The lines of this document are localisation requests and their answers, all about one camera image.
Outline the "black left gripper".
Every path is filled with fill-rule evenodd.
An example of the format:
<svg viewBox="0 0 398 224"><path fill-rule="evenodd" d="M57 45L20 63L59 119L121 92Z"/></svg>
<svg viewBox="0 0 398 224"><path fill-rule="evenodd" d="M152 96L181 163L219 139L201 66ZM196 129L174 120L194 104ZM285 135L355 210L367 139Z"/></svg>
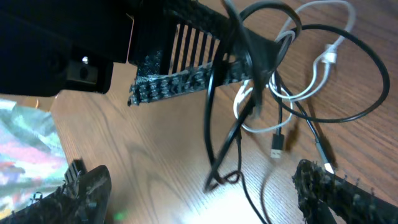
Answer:
<svg viewBox="0 0 398 224"><path fill-rule="evenodd" d="M159 49L163 1L1 0L1 93L106 93L115 63Z"/></svg>

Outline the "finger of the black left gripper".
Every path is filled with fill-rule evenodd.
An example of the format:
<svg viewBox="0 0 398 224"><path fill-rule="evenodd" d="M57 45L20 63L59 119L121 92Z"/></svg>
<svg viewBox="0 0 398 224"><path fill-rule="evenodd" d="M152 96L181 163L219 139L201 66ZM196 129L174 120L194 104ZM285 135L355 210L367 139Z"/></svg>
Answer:
<svg viewBox="0 0 398 224"><path fill-rule="evenodd" d="M206 90L211 77L212 64L188 67L171 75L156 74L156 71L154 66L148 64L137 67L135 83L129 90L127 100L129 106Z"/></svg>
<svg viewBox="0 0 398 224"><path fill-rule="evenodd" d="M220 13L197 1L138 1L137 78L203 78L214 44L228 28Z"/></svg>

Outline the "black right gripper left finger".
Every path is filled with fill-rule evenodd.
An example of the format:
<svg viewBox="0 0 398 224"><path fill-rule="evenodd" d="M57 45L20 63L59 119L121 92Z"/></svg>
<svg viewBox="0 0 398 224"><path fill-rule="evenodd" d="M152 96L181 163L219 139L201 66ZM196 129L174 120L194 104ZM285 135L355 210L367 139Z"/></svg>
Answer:
<svg viewBox="0 0 398 224"><path fill-rule="evenodd" d="M82 160L74 160L63 184L44 196L35 192L22 210L1 219L5 223L104 223L112 182L108 168L88 171Z"/></svg>

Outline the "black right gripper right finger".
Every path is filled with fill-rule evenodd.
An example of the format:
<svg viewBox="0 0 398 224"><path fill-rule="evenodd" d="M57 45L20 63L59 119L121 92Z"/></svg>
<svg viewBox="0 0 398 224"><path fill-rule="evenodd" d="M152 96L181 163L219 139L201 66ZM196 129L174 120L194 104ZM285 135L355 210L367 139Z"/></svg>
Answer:
<svg viewBox="0 0 398 224"><path fill-rule="evenodd" d="M335 212L346 223L397 223L397 207L302 159L292 177L298 207L307 223L335 223Z"/></svg>

